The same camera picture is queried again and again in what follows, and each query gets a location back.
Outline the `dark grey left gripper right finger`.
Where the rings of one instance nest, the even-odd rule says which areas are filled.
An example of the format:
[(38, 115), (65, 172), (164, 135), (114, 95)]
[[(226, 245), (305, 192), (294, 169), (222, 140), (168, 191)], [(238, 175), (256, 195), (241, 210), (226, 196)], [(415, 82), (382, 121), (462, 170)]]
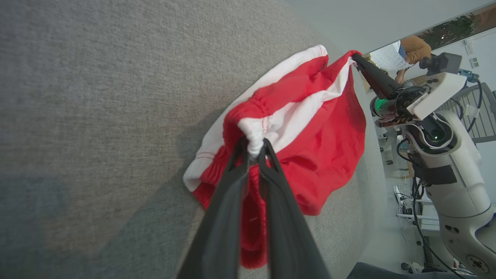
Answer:
[(259, 192), (266, 204), (270, 278), (329, 279), (317, 244), (267, 138), (257, 162)]

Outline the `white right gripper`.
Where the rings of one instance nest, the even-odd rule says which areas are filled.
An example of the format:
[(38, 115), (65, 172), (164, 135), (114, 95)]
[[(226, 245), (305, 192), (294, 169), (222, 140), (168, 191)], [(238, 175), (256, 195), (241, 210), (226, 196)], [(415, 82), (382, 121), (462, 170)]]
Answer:
[(400, 86), (392, 77), (359, 53), (352, 59), (377, 97), (370, 109), (378, 127), (423, 121), (464, 87), (467, 77), (442, 72), (428, 77), (423, 86)]

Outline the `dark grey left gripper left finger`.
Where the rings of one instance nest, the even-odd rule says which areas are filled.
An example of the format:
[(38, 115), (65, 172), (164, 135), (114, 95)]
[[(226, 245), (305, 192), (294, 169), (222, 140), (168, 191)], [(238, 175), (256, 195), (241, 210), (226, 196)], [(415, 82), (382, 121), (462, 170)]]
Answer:
[(248, 141), (239, 139), (211, 198), (178, 279), (236, 279), (243, 200), (248, 194)]

